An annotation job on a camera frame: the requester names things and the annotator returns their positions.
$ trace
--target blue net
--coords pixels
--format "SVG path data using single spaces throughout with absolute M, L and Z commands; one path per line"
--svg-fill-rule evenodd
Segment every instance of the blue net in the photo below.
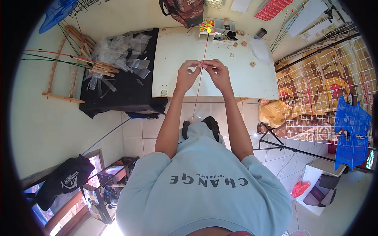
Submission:
M 335 155 L 335 170 L 346 164 L 351 171 L 366 160 L 371 116 L 364 111 L 359 102 L 352 106 L 340 96 L 335 117 L 335 133 L 341 131 Z
M 57 25 L 66 18 L 77 7 L 77 0 L 55 0 L 46 10 L 46 18 L 43 22 L 39 33 L 48 31 L 54 25 Z

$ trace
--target white table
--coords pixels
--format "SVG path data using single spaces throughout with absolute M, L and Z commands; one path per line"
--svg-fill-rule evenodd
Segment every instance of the white table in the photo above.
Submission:
M 206 42 L 198 41 L 198 28 L 184 27 L 159 30 L 153 67 L 152 97 L 161 97 L 165 89 L 165 97 L 173 96 L 176 87 L 177 71 L 186 60 L 203 60 Z M 257 60 L 251 49 L 242 46 L 251 35 L 236 36 L 238 46 L 208 43 L 205 60 L 219 59 L 229 69 L 231 85 L 235 97 L 252 97 L 278 100 L 278 88 L 274 65 L 264 64 Z M 196 96 L 200 76 L 185 96 Z M 199 96 L 222 96 L 214 86 L 209 74 L 203 70 Z

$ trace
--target red label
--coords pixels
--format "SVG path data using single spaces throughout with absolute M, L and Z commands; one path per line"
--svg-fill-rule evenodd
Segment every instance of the red label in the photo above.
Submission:
M 259 15 L 259 16 L 262 16 L 262 17 L 265 17 L 265 18 L 267 18 L 267 19 L 269 19 L 269 20 L 272 19 L 272 17 L 270 17 L 270 16 L 268 16 L 268 15 L 265 15 L 264 13 L 261 13 L 261 12 L 258 12 L 256 15 Z
M 279 12 L 277 12 L 276 10 L 272 10 L 270 8 L 267 8 L 267 7 L 264 7 L 262 10 L 266 11 L 266 12 L 269 12 L 273 15 L 277 15 Z
M 286 6 L 293 2 L 293 1 L 289 2 L 289 0 L 279 0 L 279 1 L 282 2 Z
M 269 8 L 269 9 L 272 9 L 272 10 L 275 10 L 275 11 L 277 11 L 277 12 L 280 12 L 280 11 L 283 10 L 283 9 L 280 9 L 280 8 L 278 8 L 278 7 L 276 7 L 276 6 L 271 5 L 270 3 L 268 3 L 265 7 L 266 7 L 266 8 Z
M 285 8 L 285 7 L 287 6 L 286 3 L 283 3 L 283 2 L 281 2 L 280 0 L 271 0 L 271 2 L 274 2 L 274 3 L 280 5 L 280 6 L 283 7 L 283 8 Z
M 274 7 L 278 8 L 278 9 L 280 9 L 280 10 L 285 9 L 284 6 L 282 6 L 281 4 L 278 4 L 278 3 L 276 3 L 276 2 L 273 2 L 273 0 L 271 0 L 271 1 L 269 2 L 269 5 L 274 6 Z
M 264 15 L 267 15 L 267 16 L 270 16 L 270 17 L 272 17 L 272 18 L 274 18 L 274 17 L 276 16 L 276 15 L 270 13 L 270 12 L 264 11 L 264 9 L 262 9 L 262 10 L 260 11 L 260 13 L 262 13 L 262 14 L 264 14 Z
M 262 16 L 259 16 L 259 15 L 256 15 L 255 16 L 256 18 L 259 18 L 261 20 L 264 20 L 264 21 L 268 21 L 269 19 L 265 18 L 265 17 L 262 17 Z

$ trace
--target backpack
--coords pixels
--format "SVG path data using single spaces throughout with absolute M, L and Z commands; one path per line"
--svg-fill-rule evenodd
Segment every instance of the backpack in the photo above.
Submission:
M 171 15 L 186 28 L 197 26 L 203 20 L 203 0 L 159 0 L 159 3 L 164 15 Z
M 27 197 L 34 198 L 38 206 L 47 211 L 57 196 L 73 192 L 87 183 L 88 176 L 94 169 L 89 159 L 81 154 L 78 158 L 69 158 L 48 175 L 36 194 L 27 194 Z

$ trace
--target white paper sheet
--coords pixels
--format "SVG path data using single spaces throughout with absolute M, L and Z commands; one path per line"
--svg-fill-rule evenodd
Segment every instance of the white paper sheet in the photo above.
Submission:
M 295 21 L 292 22 L 291 19 L 296 17 L 296 15 L 293 16 L 283 28 L 285 29 L 289 24 L 293 23 L 288 33 L 291 35 L 291 37 L 295 37 L 327 9 L 327 5 L 321 0 L 309 0 Z
M 245 13 L 251 2 L 252 0 L 234 0 L 231 5 L 231 10 Z

